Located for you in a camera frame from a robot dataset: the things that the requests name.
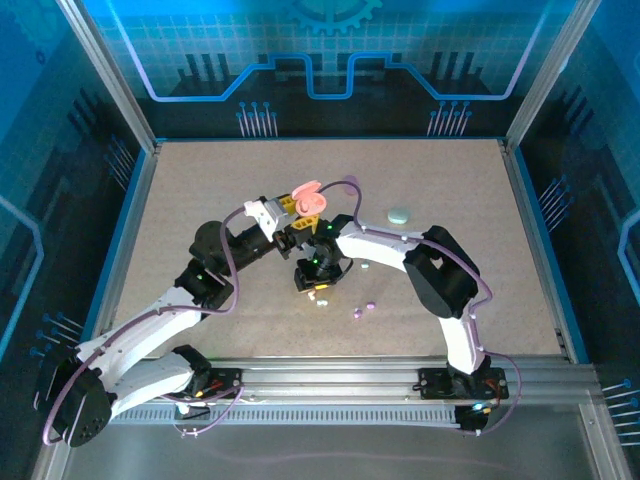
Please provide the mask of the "left aluminium side rail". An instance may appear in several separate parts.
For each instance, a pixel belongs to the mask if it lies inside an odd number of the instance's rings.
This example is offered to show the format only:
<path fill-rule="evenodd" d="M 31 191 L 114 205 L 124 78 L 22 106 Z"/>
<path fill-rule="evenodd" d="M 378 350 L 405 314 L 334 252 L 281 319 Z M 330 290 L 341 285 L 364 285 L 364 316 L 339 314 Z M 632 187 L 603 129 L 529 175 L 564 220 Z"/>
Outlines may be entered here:
<path fill-rule="evenodd" d="M 129 182 L 80 339 L 91 340 L 113 325 L 159 152 L 141 152 Z M 29 480 L 62 480 L 70 448 L 43 446 Z"/>

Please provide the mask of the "right aluminium side rail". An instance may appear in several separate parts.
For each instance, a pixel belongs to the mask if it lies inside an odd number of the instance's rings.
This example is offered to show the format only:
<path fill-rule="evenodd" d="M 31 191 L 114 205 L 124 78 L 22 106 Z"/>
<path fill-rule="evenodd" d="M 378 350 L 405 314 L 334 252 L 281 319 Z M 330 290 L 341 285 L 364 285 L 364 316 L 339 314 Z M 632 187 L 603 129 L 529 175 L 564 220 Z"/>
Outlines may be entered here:
<path fill-rule="evenodd" d="M 593 460 L 599 480 L 633 480 L 631 469 L 620 446 L 609 410 L 605 404 L 595 367 L 588 355 L 568 292 L 552 248 L 538 204 L 538 197 L 521 153 L 506 141 L 498 143 L 505 169 L 518 206 L 532 258 L 549 313 L 562 339 L 562 364 L 576 375 L 589 375 L 588 383 L 576 389 L 572 402 L 580 412 L 585 446 Z"/>

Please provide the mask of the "pink earbud charging case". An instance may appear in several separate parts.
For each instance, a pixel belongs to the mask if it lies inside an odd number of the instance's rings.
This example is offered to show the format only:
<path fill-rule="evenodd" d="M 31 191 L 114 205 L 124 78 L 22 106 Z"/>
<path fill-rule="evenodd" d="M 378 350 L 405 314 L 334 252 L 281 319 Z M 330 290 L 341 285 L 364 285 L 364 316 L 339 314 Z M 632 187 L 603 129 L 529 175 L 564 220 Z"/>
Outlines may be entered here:
<path fill-rule="evenodd" d="M 306 182 L 291 193 L 295 210 L 299 216 L 308 217 L 321 214 L 327 207 L 326 198 L 319 192 L 322 184 L 317 180 Z"/>

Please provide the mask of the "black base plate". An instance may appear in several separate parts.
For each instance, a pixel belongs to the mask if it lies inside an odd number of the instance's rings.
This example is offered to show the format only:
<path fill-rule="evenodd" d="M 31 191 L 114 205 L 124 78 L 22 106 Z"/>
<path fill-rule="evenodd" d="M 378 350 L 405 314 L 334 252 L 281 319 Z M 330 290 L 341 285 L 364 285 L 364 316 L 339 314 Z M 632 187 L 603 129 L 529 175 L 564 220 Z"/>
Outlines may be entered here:
<path fill-rule="evenodd" d="M 448 368 L 422 368 L 413 390 L 422 400 L 494 400 L 510 396 L 501 368 L 479 370 L 471 375 Z"/>
<path fill-rule="evenodd" d="M 232 398 L 241 385 L 241 369 L 208 368 L 196 371 L 183 390 L 165 394 L 163 398 L 183 403 L 210 402 Z"/>

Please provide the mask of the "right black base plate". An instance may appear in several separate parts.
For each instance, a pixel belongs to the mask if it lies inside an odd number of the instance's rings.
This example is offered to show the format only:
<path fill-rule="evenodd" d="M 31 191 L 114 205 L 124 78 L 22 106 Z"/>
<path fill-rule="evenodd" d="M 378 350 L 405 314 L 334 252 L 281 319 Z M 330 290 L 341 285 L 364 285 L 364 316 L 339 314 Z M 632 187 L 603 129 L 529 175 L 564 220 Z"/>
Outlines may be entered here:
<path fill-rule="evenodd" d="M 494 400 L 510 396 L 501 368 L 479 370 L 471 375 L 448 368 L 422 368 L 413 390 L 422 400 Z"/>

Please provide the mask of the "aluminium frame post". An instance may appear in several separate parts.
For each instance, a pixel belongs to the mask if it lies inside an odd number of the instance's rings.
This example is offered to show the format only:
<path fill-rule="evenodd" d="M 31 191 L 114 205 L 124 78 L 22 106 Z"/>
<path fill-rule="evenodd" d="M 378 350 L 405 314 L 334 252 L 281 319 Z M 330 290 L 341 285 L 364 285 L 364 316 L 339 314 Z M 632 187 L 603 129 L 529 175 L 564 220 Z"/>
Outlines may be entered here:
<path fill-rule="evenodd" d="M 601 1 L 576 0 L 507 131 L 504 146 L 506 153 L 513 153 L 524 139 Z"/>
<path fill-rule="evenodd" d="M 157 147 L 156 137 L 83 2 L 55 2 L 141 148 L 147 154 L 154 154 Z"/>

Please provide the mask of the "aluminium side rail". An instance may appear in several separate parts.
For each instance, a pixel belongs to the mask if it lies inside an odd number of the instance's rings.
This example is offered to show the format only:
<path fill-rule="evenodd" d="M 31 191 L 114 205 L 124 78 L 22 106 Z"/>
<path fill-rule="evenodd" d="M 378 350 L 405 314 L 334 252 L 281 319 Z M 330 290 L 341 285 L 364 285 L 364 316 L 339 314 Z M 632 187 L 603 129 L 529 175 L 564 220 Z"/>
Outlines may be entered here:
<path fill-rule="evenodd" d="M 141 152 L 129 182 L 80 339 L 91 340 L 113 325 L 159 152 Z M 29 480 L 62 480 L 70 448 L 43 446 Z"/>
<path fill-rule="evenodd" d="M 549 313 L 562 339 L 562 364 L 576 375 L 589 375 L 588 383 L 576 389 L 572 402 L 580 412 L 585 446 L 593 460 L 599 480 L 633 480 L 631 469 L 620 446 L 609 410 L 605 404 L 595 367 L 588 355 L 568 292 L 552 248 L 538 204 L 538 197 L 521 153 L 506 141 L 498 143 L 505 169 L 518 206 L 532 258 Z"/>

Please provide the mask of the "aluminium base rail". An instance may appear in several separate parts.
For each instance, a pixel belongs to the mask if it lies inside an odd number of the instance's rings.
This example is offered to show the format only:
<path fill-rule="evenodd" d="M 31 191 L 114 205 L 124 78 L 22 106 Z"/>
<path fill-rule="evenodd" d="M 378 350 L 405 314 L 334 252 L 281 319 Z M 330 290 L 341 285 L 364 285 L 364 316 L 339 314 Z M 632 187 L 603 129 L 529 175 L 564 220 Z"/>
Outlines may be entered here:
<path fill-rule="evenodd" d="M 248 403 L 342 405 L 418 404 L 418 370 L 442 367 L 442 357 L 256 357 L 215 359 L 218 368 L 242 371 Z M 603 400 L 595 368 L 558 355 L 494 356 L 505 372 L 508 405 L 579 405 Z"/>

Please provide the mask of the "left aluminium frame post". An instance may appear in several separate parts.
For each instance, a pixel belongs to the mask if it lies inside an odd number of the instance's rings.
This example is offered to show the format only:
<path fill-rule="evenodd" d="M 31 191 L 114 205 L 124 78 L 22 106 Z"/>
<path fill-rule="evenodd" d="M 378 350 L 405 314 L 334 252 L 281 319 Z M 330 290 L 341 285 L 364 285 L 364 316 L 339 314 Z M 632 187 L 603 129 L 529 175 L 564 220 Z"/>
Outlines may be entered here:
<path fill-rule="evenodd" d="M 83 2 L 55 2 L 141 148 L 147 154 L 154 154 L 157 147 L 156 137 Z"/>

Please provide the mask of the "right aluminium frame post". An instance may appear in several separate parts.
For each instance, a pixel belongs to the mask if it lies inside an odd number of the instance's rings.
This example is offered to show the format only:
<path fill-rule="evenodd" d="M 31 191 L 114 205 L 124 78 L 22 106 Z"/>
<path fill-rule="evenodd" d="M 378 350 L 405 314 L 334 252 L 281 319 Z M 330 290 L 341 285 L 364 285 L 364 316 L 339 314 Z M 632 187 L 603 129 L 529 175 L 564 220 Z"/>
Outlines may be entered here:
<path fill-rule="evenodd" d="M 576 0 L 507 131 L 504 146 L 506 153 L 513 153 L 524 139 L 601 1 Z"/>

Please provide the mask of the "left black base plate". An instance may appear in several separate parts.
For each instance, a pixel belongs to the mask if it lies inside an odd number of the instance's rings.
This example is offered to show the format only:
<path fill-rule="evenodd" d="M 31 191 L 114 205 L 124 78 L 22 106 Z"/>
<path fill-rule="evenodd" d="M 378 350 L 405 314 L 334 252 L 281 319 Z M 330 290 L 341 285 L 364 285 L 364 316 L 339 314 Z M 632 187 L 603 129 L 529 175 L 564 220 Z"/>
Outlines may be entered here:
<path fill-rule="evenodd" d="M 232 398 L 241 385 L 241 369 L 208 368 L 196 371 L 183 390 L 165 394 L 163 398 L 183 403 L 210 402 Z"/>

